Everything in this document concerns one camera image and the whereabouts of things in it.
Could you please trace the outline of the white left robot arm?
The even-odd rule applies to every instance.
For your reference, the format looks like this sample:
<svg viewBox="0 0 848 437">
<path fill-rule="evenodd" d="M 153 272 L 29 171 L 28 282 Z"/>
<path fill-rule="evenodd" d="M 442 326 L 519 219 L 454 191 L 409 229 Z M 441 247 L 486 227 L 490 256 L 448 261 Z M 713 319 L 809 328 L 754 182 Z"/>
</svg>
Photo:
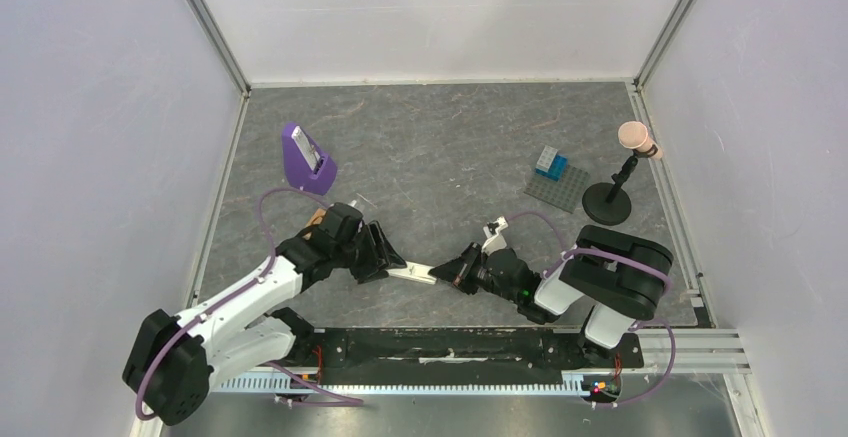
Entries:
<svg viewBox="0 0 848 437">
<path fill-rule="evenodd" d="M 270 255 L 226 290 L 171 315 L 157 309 L 141 322 L 122 379 L 136 394 L 138 419 L 184 421 L 212 388 L 260 364 L 301 365 L 313 355 L 312 336 L 267 311 L 345 269 L 359 283 L 407 265 L 380 224 L 357 209 L 329 206 L 321 220 L 273 244 Z"/>
</svg>

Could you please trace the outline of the white remote control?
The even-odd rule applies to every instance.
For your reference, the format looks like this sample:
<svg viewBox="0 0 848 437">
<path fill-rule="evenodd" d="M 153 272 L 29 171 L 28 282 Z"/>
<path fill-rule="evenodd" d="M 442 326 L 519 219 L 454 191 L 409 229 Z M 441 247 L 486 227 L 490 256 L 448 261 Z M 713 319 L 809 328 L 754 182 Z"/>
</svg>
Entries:
<svg viewBox="0 0 848 437">
<path fill-rule="evenodd" d="M 413 282 L 434 285 L 437 278 L 430 274 L 431 266 L 408 262 L 404 268 L 388 269 L 387 273 L 391 277 L 401 278 Z"/>
</svg>

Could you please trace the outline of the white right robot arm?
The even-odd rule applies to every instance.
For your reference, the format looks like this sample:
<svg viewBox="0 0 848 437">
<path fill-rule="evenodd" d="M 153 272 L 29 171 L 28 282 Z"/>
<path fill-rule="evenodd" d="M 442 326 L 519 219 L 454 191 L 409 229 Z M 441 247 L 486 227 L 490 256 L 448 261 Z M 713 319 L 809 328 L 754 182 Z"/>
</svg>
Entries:
<svg viewBox="0 0 848 437">
<path fill-rule="evenodd" d="M 618 231 L 584 226 L 570 248 L 545 272 L 533 271 L 498 233 L 473 242 L 460 256 L 428 274 L 473 295 L 482 290 L 513 303 L 536 324 L 556 321 L 578 300 L 595 302 L 577 339 L 591 365 L 612 358 L 624 334 L 654 318 L 672 285 L 674 257 L 665 246 Z"/>
</svg>

